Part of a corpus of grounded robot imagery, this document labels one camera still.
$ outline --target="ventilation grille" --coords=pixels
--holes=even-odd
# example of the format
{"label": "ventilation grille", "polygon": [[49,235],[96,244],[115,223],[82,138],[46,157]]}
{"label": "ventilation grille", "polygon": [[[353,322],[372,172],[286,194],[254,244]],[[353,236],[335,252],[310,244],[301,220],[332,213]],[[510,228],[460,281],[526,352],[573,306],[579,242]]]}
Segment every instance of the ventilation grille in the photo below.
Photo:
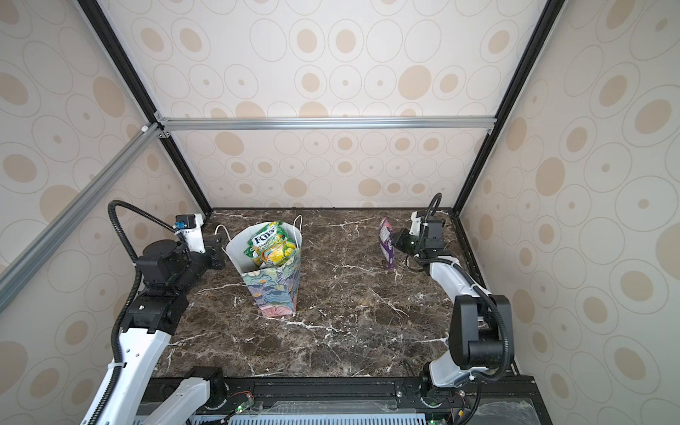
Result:
{"label": "ventilation grille", "polygon": [[[198,415],[192,425],[223,418],[222,415]],[[135,416],[133,425],[142,425],[146,416]],[[337,415],[236,415],[229,425],[426,425],[423,413],[353,413]]]}

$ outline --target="purple snack package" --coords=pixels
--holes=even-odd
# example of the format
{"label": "purple snack package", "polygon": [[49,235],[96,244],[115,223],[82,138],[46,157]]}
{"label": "purple snack package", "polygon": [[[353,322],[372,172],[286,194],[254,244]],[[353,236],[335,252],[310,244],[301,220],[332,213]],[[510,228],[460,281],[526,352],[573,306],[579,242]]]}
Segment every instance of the purple snack package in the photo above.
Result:
{"label": "purple snack package", "polygon": [[380,231],[378,232],[378,239],[380,239],[380,249],[387,259],[387,270],[392,270],[394,268],[394,246],[392,246],[392,240],[390,239],[390,234],[392,233],[392,225],[387,218],[383,217],[380,222]]}

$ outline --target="marble table surface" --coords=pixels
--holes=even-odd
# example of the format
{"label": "marble table surface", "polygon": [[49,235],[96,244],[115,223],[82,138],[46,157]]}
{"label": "marble table surface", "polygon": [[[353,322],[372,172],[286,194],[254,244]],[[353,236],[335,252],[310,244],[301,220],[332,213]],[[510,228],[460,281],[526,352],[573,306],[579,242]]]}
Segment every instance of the marble table surface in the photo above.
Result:
{"label": "marble table surface", "polygon": [[[181,377],[193,366],[248,376],[406,376],[446,351],[453,303],[427,274],[397,254],[386,270],[377,228],[410,227],[409,210],[218,210],[203,230],[223,224],[231,235],[260,222],[303,216],[297,312],[264,318],[234,266],[208,271],[154,376]],[[447,248],[467,268],[447,220]]]}

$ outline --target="green candy package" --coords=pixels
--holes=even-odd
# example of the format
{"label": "green candy package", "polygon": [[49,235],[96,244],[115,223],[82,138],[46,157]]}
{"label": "green candy package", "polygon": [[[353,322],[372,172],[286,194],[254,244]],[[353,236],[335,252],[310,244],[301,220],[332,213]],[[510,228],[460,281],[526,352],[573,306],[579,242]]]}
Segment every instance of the green candy package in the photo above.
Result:
{"label": "green candy package", "polygon": [[274,267],[284,264],[296,248],[281,222],[271,222],[248,241],[243,253],[260,268]]}

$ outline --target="wall panel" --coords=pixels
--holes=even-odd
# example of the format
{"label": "wall panel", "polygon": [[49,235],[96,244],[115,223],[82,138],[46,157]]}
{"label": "wall panel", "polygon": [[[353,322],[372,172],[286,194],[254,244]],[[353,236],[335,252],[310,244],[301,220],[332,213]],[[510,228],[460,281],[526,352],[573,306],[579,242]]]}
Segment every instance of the wall panel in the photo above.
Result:
{"label": "wall panel", "polygon": [[453,205],[486,129],[178,131],[213,207]]}
{"label": "wall panel", "polygon": [[105,2],[168,117],[493,115],[535,0]]}
{"label": "wall panel", "polygon": [[0,273],[146,120],[63,0],[0,12]]}
{"label": "wall panel", "polygon": [[[166,222],[200,211],[160,142],[152,142],[0,313],[2,424],[77,424],[95,396],[112,361],[111,326],[135,276],[108,219],[112,199]],[[118,211],[138,255],[152,241],[174,238]]]}
{"label": "wall panel", "polygon": [[678,16],[571,2],[462,212],[555,424],[677,422]]}

